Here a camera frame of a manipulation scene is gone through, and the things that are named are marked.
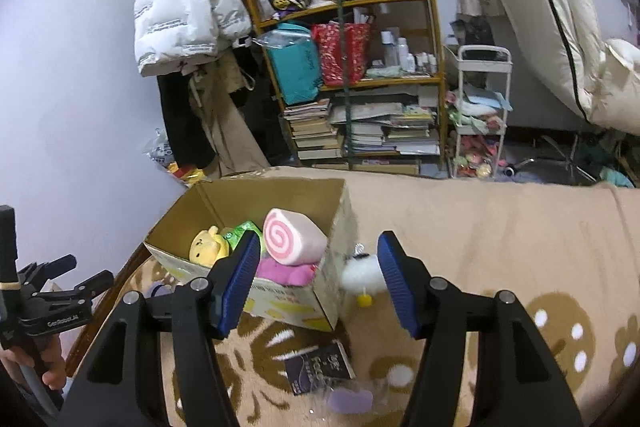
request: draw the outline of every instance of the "yellow ball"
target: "yellow ball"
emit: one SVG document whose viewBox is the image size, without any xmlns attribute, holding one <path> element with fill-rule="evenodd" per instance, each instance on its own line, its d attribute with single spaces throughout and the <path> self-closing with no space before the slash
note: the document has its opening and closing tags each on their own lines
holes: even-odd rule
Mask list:
<svg viewBox="0 0 640 427">
<path fill-rule="evenodd" d="M 356 302 L 358 303 L 359 308 L 368 308 L 373 304 L 373 297 L 364 293 L 362 295 L 358 295 Z"/>
</svg>

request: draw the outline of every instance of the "small bottle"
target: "small bottle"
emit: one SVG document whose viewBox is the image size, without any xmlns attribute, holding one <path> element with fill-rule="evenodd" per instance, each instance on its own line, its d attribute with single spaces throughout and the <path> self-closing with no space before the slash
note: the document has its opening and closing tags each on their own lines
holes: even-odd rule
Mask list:
<svg viewBox="0 0 640 427">
<path fill-rule="evenodd" d="M 385 51 L 385 67 L 399 66 L 398 50 L 396 49 L 393 33 L 380 32 L 380 38 L 382 39 L 382 47 Z"/>
<path fill-rule="evenodd" d="M 429 55 L 429 70 L 431 74 L 438 73 L 438 59 L 435 55 Z"/>
<path fill-rule="evenodd" d="M 406 39 L 404 37 L 400 37 L 398 39 L 398 61 L 400 62 L 400 67 L 407 71 L 407 56 L 409 55 L 409 46 L 406 44 Z"/>
<path fill-rule="evenodd" d="M 418 67 L 417 67 L 418 73 L 429 74 L 431 71 L 429 69 L 429 55 L 422 52 L 415 55 L 415 58 L 418 62 Z"/>
<path fill-rule="evenodd" d="M 404 58 L 404 62 L 406 65 L 404 70 L 407 73 L 415 73 L 415 57 L 411 53 Z"/>
</svg>

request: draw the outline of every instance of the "teal bag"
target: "teal bag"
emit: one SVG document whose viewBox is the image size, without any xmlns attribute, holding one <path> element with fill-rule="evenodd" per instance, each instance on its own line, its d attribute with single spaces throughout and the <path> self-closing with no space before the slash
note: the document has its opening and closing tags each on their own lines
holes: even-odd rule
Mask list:
<svg viewBox="0 0 640 427">
<path fill-rule="evenodd" d="M 308 41 L 282 49 L 270 48 L 269 56 L 285 103 L 311 102 L 318 96 L 322 84 L 320 56 L 316 43 L 311 40 L 311 31 L 290 23 L 279 24 L 278 29 L 309 35 Z"/>
</svg>

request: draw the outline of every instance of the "blanket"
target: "blanket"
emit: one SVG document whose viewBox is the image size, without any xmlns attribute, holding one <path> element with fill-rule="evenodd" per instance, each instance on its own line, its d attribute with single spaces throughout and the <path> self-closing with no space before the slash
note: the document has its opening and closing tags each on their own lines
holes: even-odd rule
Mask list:
<svg viewBox="0 0 640 427">
<path fill-rule="evenodd" d="M 407 254 L 460 289 L 493 296 L 515 292 L 540 328 L 589 425 L 622 390 L 640 346 L 640 192 L 596 187 L 435 181 L 408 176 L 306 168 L 271 168 L 245 176 L 303 176 L 347 181 L 358 238 L 375 252 L 393 230 Z M 176 281 L 156 261 L 129 280 L 143 293 Z M 184 425 L 171 336 L 162 337 L 162 371 L 172 425 Z M 383 412 L 322 422 L 308 396 L 294 397 L 282 360 L 338 338 L 356 377 L 386 378 Z M 456 427 L 468 425 L 475 391 L 478 338 L 467 339 Z M 334 333 L 292 327 L 242 314 L 238 329 L 216 343 L 218 362 L 242 425 L 399 424 L 423 343 L 400 327 L 387 294 L 360 309 L 347 298 Z"/>
</svg>

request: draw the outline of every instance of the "white puffer jacket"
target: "white puffer jacket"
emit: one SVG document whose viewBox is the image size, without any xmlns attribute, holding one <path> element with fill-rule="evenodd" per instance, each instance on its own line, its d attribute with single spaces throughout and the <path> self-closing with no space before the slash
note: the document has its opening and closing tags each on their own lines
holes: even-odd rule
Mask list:
<svg viewBox="0 0 640 427">
<path fill-rule="evenodd" d="M 241 0 L 136 0 L 134 17 L 142 76 L 190 73 L 251 31 Z"/>
</svg>

